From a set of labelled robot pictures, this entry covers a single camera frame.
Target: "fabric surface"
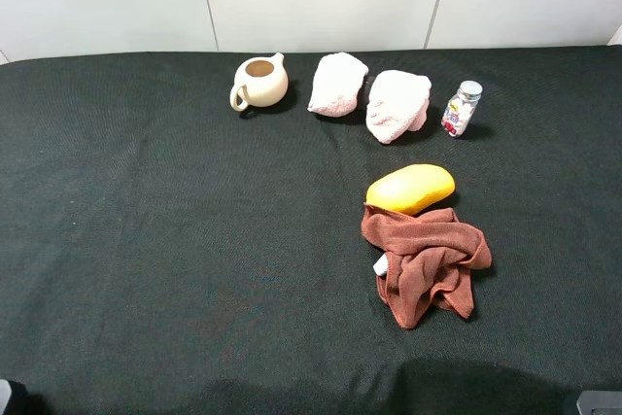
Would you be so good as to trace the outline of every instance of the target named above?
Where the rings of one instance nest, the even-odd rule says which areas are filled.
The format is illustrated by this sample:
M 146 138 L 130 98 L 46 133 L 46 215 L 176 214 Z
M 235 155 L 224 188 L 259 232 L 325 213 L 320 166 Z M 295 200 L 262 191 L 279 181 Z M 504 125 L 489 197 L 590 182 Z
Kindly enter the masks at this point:
M 470 270 L 492 263 L 480 230 L 459 222 L 451 208 L 412 217 L 369 204 L 361 230 L 385 252 L 387 274 L 376 277 L 378 294 L 402 328 L 413 329 L 432 304 L 470 316 Z
M 420 131 L 309 114 L 321 54 L 286 54 L 284 101 L 241 114 L 248 54 L 0 66 L 0 377 L 76 415 L 554 414 L 622 389 L 622 49 L 355 56 L 430 77 Z M 378 299 L 365 192 L 413 163 L 452 173 L 435 207 L 493 254 L 467 323 L 404 330 Z

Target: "brown microfiber cloth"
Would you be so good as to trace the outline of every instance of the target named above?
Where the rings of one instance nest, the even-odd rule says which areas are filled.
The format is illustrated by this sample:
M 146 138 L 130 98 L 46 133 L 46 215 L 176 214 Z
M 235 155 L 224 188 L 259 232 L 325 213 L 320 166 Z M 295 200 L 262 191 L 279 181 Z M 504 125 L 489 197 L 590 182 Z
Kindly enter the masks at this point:
M 413 329 L 431 304 L 468 318 L 473 309 L 470 269 L 490 267 L 484 234 L 458 221 L 451 208 L 417 218 L 365 204 L 361 225 L 368 242 L 384 250 L 378 293 L 404 329 Z

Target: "teapot spout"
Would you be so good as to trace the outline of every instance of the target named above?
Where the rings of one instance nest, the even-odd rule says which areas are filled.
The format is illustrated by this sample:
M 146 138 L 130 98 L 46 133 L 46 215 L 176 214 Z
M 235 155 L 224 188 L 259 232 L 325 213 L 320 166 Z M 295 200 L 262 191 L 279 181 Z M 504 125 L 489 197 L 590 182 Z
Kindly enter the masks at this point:
M 275 63 L 279 65 L 283 65 L 283 59 L 285 58 L 280 52 L 276 52 L 274 55 L 270 57 Z

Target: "cream ceramic teapot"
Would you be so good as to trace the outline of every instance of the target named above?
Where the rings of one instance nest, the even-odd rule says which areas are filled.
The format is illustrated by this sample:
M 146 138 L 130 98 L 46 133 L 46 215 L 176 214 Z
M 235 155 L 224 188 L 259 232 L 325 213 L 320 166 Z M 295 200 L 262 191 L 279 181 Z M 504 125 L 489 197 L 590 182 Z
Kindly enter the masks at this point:
M 268 107 L 276 104 L 288 90 L 288 74 L 283 68 L 283 55 L 254 57 L 235 72 L 229 100 L 231 107 L 242 112 L 249 106 Z

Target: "bottle label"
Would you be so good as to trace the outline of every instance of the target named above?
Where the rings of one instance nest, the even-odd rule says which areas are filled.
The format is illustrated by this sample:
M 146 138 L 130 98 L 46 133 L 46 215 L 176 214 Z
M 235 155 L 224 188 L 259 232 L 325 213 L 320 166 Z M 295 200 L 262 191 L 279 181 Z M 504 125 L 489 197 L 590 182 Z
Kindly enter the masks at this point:
M 460 136 L 465 132 L 474 110 L 474 106 L 455 97 L 447 104 L 441 124 L 451 136 Z

